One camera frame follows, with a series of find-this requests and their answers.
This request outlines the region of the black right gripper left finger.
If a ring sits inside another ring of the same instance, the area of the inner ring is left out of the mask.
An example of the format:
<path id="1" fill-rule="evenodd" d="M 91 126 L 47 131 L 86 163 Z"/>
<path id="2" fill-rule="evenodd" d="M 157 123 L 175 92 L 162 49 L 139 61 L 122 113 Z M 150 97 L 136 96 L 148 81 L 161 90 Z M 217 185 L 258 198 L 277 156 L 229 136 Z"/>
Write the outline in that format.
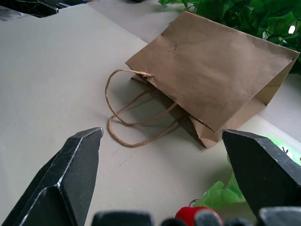
<path id="1" fill-rule="evenodd" d="M 84 226 L 102 137 L 101 127 L 69 137 L 37 172 L 1 226 Z"/>

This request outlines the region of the brown paper bag with handles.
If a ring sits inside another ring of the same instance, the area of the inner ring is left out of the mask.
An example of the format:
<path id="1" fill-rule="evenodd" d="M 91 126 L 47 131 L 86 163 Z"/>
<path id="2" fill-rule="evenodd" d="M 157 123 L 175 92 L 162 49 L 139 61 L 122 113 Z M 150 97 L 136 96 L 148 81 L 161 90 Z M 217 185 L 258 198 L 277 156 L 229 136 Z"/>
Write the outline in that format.
<path id="1" fill-rule="evenodd" d="M 127 71 L 182 109 L 206 148 L 223 129 L 237 129 L 272 100 L 299 52 L 182 12 L 156 39 L 126 62 Z"/>

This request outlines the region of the green artificial leafy plant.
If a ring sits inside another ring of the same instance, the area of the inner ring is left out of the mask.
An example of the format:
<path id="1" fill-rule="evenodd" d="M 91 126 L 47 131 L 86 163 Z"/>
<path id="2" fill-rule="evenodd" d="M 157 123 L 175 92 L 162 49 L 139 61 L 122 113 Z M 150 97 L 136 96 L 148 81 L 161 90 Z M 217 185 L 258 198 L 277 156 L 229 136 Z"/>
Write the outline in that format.
<path id="1" fill-rule="evenodd" d="M 291 73 L 301 75 L 301 0 L 158 0 L 298 51 Z"/>

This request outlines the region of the red round object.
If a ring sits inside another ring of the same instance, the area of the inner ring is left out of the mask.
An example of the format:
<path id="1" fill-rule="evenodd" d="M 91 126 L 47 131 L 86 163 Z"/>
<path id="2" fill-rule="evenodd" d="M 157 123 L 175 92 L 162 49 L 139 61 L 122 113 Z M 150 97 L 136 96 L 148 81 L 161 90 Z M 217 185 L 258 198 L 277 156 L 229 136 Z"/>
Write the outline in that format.
<path id="1" fill-rule="evenodd" d="M 175 215 L 175 219 L 183 221 L 187 226 L 194 226 L 194 217 L 199 211 L 213 211 L 207 207 L 182 207 Z"/>

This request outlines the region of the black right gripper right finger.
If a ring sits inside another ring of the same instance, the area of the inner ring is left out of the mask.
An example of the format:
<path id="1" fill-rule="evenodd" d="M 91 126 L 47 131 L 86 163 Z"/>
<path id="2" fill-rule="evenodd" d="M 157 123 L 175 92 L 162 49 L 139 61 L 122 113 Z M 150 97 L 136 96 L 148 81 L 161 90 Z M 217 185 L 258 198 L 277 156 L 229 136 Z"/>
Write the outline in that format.
<path id="1" fill-rule="evenodd" d="M 267 137 L 225 129 L 222 140 L 254 215 L 266 207 L 301 207 L 301 165 Z"/>

